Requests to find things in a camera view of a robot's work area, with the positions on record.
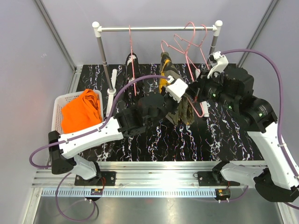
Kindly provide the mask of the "orange trousers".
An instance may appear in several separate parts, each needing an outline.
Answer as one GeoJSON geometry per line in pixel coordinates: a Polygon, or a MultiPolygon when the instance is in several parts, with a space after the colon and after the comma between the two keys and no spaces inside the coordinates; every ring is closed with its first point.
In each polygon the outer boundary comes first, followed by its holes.
{"type": "Polygon", "coordinates": [[[91,89],[84,90],[77,98],[62,108],[61,127],[64,133],[72,133],[97,125],[103,121],[101,100],[91,89]]]}

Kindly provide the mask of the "camouflage yellow olive trousers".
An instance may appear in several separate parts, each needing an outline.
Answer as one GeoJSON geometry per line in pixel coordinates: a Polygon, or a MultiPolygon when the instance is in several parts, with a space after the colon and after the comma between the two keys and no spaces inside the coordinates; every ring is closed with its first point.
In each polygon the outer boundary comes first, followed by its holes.
{"type": "Polygon", "coordinates": [[[187,83],[172,63],[168,52],[161,53],[160,74],[169,80],[160,79],[159,92],[169,94],[170,99],[174,101],[174,108],[168,112],[166,118],[175,126],[179,123],[191,125],[195,118],[189,102],[191,98],[186,93],[187,83]]]}

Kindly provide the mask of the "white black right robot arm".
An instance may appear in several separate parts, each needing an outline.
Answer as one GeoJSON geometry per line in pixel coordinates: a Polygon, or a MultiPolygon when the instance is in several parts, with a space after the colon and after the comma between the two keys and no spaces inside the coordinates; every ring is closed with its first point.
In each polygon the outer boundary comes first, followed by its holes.
{"type": "Polygon", "coordinates": [[[221,161],[212,169],[218,185],[229,182],[254,187],[269,202],[292,203],[299,197],[299,180],[286,158],[289,151],[279,143],[278,118],[264,99],[253,95],[254,78],[243,68],[224,69],[222,82],[212,78],[211,70],[196,73],[187,93],[199,101],[212,100],[228,109],[258,147],[266,168],[247,168],[231,161],[221,161]]]}

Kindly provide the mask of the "black white splatter trousers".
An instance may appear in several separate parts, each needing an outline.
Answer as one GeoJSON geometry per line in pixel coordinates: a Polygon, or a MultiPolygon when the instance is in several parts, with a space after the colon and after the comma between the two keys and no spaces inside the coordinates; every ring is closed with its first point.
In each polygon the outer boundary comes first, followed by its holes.
{"type": "MultiPolygon", "coordinates": [[[[126,84],[139,77],[142,77],[142,74],[140,72],[137,55],[135,53],[129,54],[126,59],[126,84]]],[[[126,102],[127,106],[132,106],[138,103],[138,101],[144,96],[145,93],[143,81],[134,83],[124,91],[124,101],[126,102]]]]}

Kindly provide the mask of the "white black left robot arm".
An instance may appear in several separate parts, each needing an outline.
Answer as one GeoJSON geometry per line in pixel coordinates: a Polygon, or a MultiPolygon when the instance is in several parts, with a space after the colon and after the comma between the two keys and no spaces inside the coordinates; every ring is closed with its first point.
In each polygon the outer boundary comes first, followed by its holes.
{"type": "Polygon", "coordinates": [[[140,135],[159,123],[168,113],[174,113],[182,99],[182,93],[167,91],[150,92],[137,104],[108,117],[105,122],[82,131],[62,134],[49,133],[51,172],[54,175],[73,173],[89,185],[102,181],[100,167],[79,153],[106,142],[140,135]]]}

